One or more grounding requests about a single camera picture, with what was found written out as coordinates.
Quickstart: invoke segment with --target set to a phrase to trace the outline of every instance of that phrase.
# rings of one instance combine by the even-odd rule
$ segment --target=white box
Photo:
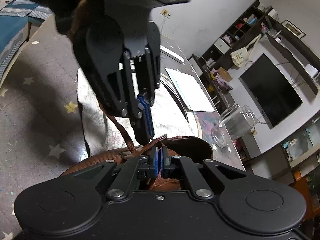
[[[218,50],[220,50],[223,54],[226,54],[226,52],[230,49],[230,46],[223,41],[223,39],[219,38],[216,40],[214,45],[217,47]]]

